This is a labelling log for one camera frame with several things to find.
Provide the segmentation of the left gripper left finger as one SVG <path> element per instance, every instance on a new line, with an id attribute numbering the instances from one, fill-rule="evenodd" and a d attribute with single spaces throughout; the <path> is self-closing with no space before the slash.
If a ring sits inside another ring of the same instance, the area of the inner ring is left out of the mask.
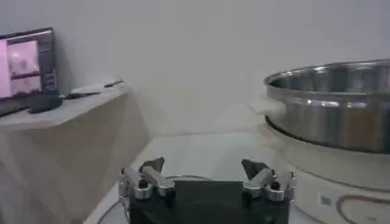
<path id="1" fill-rule="evenodd" d="M 175 182 L 161 174 L 164 157 L 158 157 L 145 161 L 135 170 L 131 167 L 123 167 L 119 174 L 119 195 L 137 200 L 148 200 L 157 191 L 160 197 L 168 197 L 175 192 Z"/>

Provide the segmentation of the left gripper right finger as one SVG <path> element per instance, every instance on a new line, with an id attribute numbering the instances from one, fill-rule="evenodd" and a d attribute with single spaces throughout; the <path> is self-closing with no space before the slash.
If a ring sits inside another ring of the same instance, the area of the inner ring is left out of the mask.
<path id="1" fill-rule="evenodd" d="M 270 201 L 294 201 L 297 177 L 294 172 L 277 172 L 265 163 L 242 159 L 241 165 L 248 180 L 243 182 L 243 191 L 251 198 L 265 197 Z"/>

